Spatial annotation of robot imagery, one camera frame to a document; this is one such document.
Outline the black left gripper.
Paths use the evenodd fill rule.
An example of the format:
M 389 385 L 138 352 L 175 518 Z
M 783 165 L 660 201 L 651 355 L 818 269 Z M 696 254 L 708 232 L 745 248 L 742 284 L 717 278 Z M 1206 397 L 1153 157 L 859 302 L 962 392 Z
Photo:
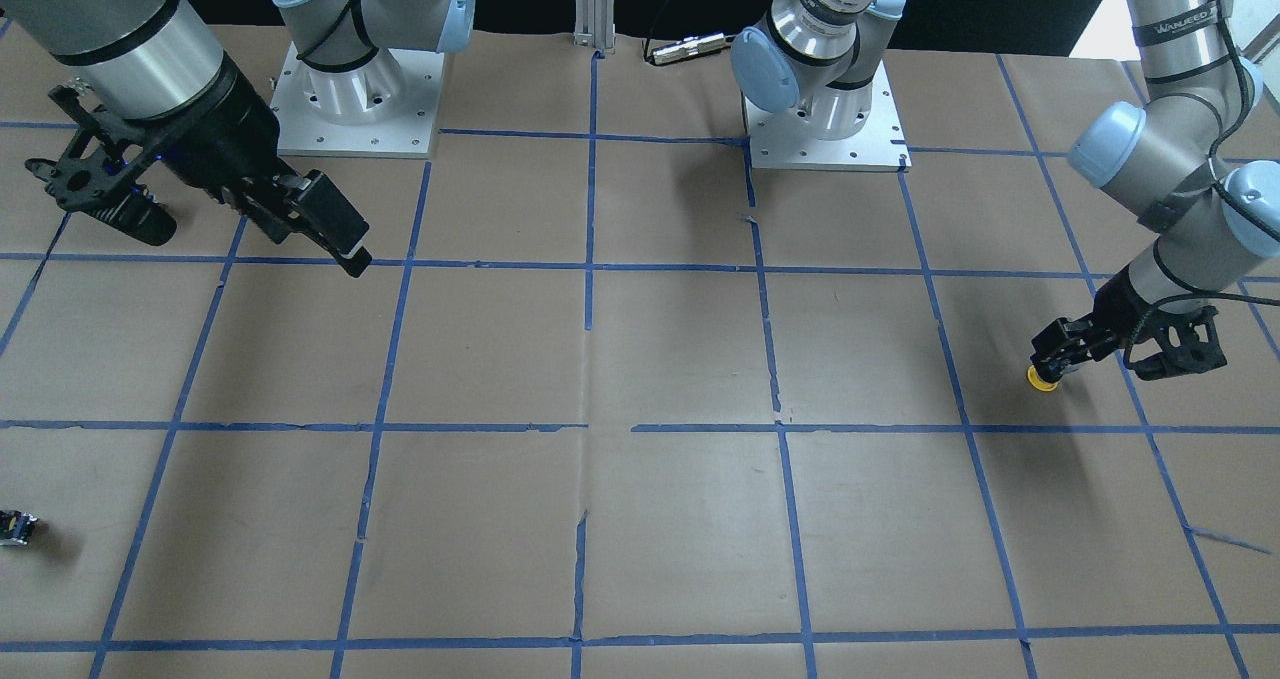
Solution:
M 1137 324 L 1149 310 L 1121 269 L 1094 293 L 1091 316 L 1051 322 L 1032 340 L 1032 380 L 1056 386 L 1085 361 L 1102 361 L 1133 343 Z

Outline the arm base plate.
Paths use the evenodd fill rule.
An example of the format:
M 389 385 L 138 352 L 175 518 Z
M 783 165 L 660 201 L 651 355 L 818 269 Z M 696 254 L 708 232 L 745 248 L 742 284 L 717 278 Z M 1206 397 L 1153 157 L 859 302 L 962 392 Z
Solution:
M 742 100 L 751 164 L 767 170 L 905 172 L 913 165 L 884 64 L 869 85 L 819 88 L 786 111 Z
M 289 50 L 270 106 L 282 156 L 428 159 L 451 56 L 392 49 L 325 73 Z

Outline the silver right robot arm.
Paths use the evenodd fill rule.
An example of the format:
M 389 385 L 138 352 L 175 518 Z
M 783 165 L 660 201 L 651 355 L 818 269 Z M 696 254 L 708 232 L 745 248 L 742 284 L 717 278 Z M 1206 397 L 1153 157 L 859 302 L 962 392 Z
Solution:
M 369 91 L 375 109 L 399 100 L 393 51 L 461 53 L 477 14 L 477 0 L 271 1 L 310 76 L 384 78 Z M 1041 54 L 1083 29 L 1070 1 L 773 0 L 760 31 L 790 63 L 806 63 L 809 76 L 824 63 L 841 86 L 869 64 L 873 20 L 902 22 L 911 47 Z M 26 164 L 63 211 L 165 245 L 175 220 L 140 183 L 160 163 L 274 243 L 303 236 L 352 277 L 371 264 L 365 218 L 321 172 L 300 174 L 280 159 L 274 111 L 188 0 L 3 0 L 3 10 L 99 99 L 87 110 L 76 88 L 54 88 L 76 133 L 60 158 Z

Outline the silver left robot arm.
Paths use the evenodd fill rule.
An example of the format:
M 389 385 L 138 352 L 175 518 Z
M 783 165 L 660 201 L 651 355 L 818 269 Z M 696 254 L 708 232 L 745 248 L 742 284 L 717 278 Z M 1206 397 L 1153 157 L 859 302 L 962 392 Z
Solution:
M 1142 380 L 1226 364 L 1216 300 L 1277 256 L 1277 163 L 1231 168 L 1221 143 L 1260 105 L 1260 70 L 1230 36 L 1233 0 L 1126 0 L 1148 100 L 1115 102 L 1068 160 L 1155 233 L 1152 245 L 1032 342 L 1029 382 L 1053 389 L 1087 361 L 1123 354 Z

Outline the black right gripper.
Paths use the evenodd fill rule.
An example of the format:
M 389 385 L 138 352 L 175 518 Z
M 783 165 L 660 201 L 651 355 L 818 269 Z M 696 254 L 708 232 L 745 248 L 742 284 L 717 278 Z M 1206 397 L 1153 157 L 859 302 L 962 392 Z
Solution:
M 347 275 L 360 277 L 370 266 L 372 255 L 364 245 L 370 224 L 323 172 L 300 176 L 282 168 L 276 114 L 232 59 L 172 118 L 192 122 L 161 158 L 183 183 L 216 202 L 239 196 L 241 211 L 276 245 L 302 234 Z

